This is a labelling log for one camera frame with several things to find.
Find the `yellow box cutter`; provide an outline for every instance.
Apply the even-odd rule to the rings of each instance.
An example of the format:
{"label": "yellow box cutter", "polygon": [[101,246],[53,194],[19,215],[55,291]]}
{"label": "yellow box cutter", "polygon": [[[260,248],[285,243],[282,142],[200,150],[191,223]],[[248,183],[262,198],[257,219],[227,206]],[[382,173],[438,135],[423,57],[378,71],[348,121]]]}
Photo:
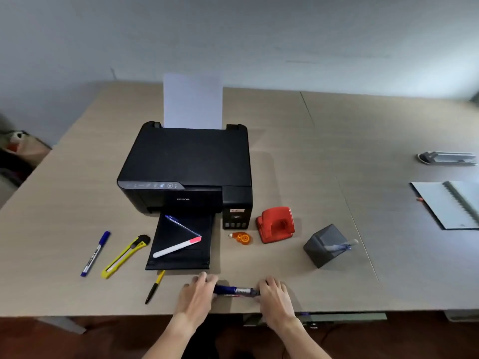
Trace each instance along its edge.
{"label": "yellow box cutter", "polygon": [[138,236],[137,239],[131,242],[131,244],[126,247],[124,251],[120,253],[120,255],[102,271],[102,277],[109,278],[131,257],[133,253],[143,247],[146,247],[150,241],[151,238],[145,234]]}

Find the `table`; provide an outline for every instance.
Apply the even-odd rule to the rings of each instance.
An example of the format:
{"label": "table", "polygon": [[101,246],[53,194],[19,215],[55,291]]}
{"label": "table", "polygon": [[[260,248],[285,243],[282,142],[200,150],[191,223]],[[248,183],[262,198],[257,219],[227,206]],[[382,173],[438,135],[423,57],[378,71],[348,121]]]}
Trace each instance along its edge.
{"label": "table", "polygon": [[[408,182],[476,179],[476,167],[429,167],[413,155],[477,152],[478,117],[475,107],[455,101],[225,88],[223,124],[248,127],[252,217],[289,206],[296,233],[263,245],[250,224],[253,244],[242,246],[220,229],[219,215],[210,272],[246,287],[273,274],[289,287],[296,311],[477,308],[477,232],[441,231]],[[155,232],[158,219],[137,212],[116,185],[149,120],[163,120],[161,85],[110,84],[5,204],[0,269],[9,274],[0,277],[0,316],[172,313],[197,272],[167,272],[149,305],[156,277],[144,270],[149,248],[110,279],[100,277],[136,236]],[[360,244],[317,269],[302,246],[331,223]],[[105,230],[110,240],[81,278]],[[212,311],[259,306],[221,298]]]}

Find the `red hole punch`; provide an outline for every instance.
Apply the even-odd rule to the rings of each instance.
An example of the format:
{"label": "red hole punch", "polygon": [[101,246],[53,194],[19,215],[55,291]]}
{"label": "red hole punch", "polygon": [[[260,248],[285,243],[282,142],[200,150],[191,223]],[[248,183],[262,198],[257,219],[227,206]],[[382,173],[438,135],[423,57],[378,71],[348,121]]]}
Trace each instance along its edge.
{"label": "red hole punch", "polygon": [[295,232],[295,222],[291,209],[288,207],[276,207],[263,211],[261,217],[256,218],[256,226],[263,243],[291,238]]}

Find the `pen holder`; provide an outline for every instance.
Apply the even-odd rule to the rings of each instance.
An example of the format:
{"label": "pen holder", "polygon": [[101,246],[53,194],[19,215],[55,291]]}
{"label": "pen holder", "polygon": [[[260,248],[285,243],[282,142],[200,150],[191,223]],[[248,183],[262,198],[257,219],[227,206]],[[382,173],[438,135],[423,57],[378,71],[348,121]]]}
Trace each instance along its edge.
{"label": "pen holder", "polygon": [[313,234],[303,246],[303,249],[308,254],[309,258],[311,258],[315,266],[321,268],[344,252],[329,252],[324,246],[332,246],[346,242],[347,239],[341,234],[338,228],[336,228],[334,224],[330,224],[326,228]]}

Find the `hand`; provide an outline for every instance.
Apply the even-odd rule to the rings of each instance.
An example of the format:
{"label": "hand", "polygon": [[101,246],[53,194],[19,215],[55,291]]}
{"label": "hand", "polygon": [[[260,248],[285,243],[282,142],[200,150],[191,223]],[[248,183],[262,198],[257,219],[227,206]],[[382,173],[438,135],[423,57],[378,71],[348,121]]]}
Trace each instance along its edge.
{"label": "hand", "polygon": [[268,276],[258,282],[260,290],[260,311],[264,320],[275,332],[296,320],[295,310],[284,283],[277,278]]}
{"label": "hand", "polygon": [[180,291],[172,321],[181,318],[182,324],[187,325],[192,333],[195,332],[211,310],[213,289],[217,281],[218,276],[201,272],[193,277],[191,283],[185,284]]}

